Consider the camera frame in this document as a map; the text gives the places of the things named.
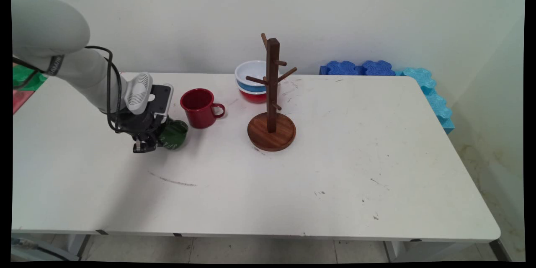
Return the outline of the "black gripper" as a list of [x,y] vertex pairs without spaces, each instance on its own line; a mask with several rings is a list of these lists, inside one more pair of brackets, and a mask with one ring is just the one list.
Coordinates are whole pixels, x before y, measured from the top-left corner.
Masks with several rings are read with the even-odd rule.
[[162,115],[155,115],[151,111],[140,115],[134,115],[129,111],[120,111],[115,114],[119,121],[116,123],[117,133],[128,133],[133,136],[133,153],[149,153],[159,147],[163,147],[163,142],[159,135],[168,125],[168,119]]

